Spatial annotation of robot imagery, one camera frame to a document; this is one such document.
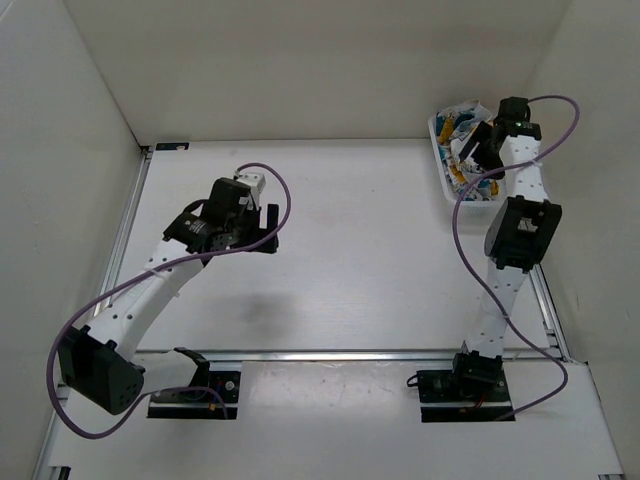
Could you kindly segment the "patterned white shorts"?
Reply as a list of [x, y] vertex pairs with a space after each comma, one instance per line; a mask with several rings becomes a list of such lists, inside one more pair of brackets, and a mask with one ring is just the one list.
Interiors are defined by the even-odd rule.
[[493, 115], [480, 101], [439, 110], [429, 124], [445, 197], [455, 202], [474, 179], [503, 166], [492, 143]]

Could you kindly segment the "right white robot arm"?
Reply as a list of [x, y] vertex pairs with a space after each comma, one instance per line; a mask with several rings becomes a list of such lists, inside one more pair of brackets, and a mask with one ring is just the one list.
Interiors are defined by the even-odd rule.
[[487, 398], [502, 373], [504, 335], [517, 294], [534, 266], [541, 263], [562, 216], [543, 185], [539, 155], [541, 129], [531, 121], [529, 101], [500, 102], [492, 126], [480, 126], [470, 152], [474, 161], [502, 179], [513, 169], [510, 191], [484, 241], [488, 258], [485, 289], [475, 323], [454, 357], [449, 375], [452, 393], [464, 400]]

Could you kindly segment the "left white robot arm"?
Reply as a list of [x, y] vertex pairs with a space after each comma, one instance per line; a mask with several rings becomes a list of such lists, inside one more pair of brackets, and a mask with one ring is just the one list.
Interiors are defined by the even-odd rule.
[[257, 172], [220, 178], [208, 198], [176, 217], [145, 264], [145, 279], [125, 288], [85, 326], [63, 334], [57, 354], [67, 386], [112, 415], [149, 392], [175, 387], [188, 400], [206, 395], [209, 366], [202, 355], [184, 347], [140, 355], [137, 348], [169, 302], [208, 264], [208, 253], [276, 251], [279, 207], [260, 206], [265, 185]]

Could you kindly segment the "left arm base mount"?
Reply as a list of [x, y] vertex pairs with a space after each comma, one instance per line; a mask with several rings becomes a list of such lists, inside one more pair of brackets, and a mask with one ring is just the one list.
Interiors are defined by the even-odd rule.
[[203, 355], [184, 347], [163, 353], [137, 354], [133, 364], [143, 369], [141, 393], [149, 398], [149, 418], [237, 418], [239, 370], [212, 367]]

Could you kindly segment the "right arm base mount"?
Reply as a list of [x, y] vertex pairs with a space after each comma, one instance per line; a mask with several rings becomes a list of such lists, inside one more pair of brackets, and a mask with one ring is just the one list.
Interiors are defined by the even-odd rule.
[[460, 352], [449, 369], [423, 369], [406, 380], [418, 391], [423, 423], [512, 422], [516, 419], [500, 356]]

